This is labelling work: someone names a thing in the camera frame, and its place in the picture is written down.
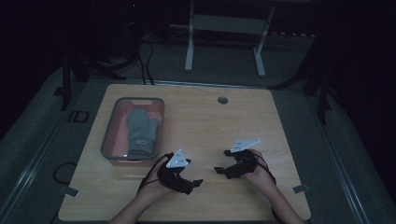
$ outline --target dark background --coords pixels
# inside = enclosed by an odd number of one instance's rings
[[[262,17],[258,10],[261,5],[251,10],[238,5],[240,1],[202,3],[196,9],[208,14]],[[392,177],[396,159],[394,1],[317,0],[277,5],[270,31],[317,37],[316,47],[308,52],[306,60],[311,66],[321,60],[332,65],[331,86],[396,201]],[[134,54],[139,31],[149,27],[166,38],[169,24],[188,24],[189,7],[185,0],[2,1],[0,138],[44,80],[62,65],[65,50],[85,52],[101,61],[121,51],[125,56]],[[131,41],[124,46],[120,43],[125,43],[124,30],[130,21],[136,21],[136,26],[128,33]]]

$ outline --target human hand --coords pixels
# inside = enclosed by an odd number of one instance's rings
[[[173,192],[172,189],[164,186],[158,179],[157,172],[161,165],[158,165],[147,178],[144,186],[138,191],[136,199],[142,203],[151,205],[157,202],[163,195]]]
[[[255,156],[257,163],[259,164],[252,173],[242,175],[247,181],[249,181],[254,187],[261,191],[264,195],[271,193],[276,188],[276,183],[272,177],[263,167],[268,168],[262,154],[256,149],[249,149]]]

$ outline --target round hole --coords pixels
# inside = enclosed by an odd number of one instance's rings
[[[227,99],[227,97],[225,97],[225,96],[220,96],[220,97],[218,98],[218,102],[219,102],[220,104],[222,104],[222,105],[226,105],[226,104],[228,103],[228,99]]]

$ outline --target gray glove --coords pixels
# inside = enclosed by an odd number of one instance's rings
[[[150,157],[153,155],[158,120],[149,118],[146,110],[131,110],[126,118],[128,127],[128,155]]]

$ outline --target wooden table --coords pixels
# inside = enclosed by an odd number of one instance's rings
[[[160,155],[182,148],[191,164],[181,173],[203,179],[190,195],[171,193],[150,207],[142,221],[227,221],[273,219],[270,204],[243,179],[227,179],[214,166],[235,164],[223,155],[236,139],[262,141],[254,148],[266,159],[277,185],[302,219],[310,210],[300,186],[288,141],[271,92],[240,88],[113,84],[106,91],[70,183],[76,198],[66,196],[59,218],[110,220],[135,196],[148,166],[113,166],[100,152],[115,102],[124,96],[160,97],[165,102]],[[220,96],[228,104],[218,102]]]

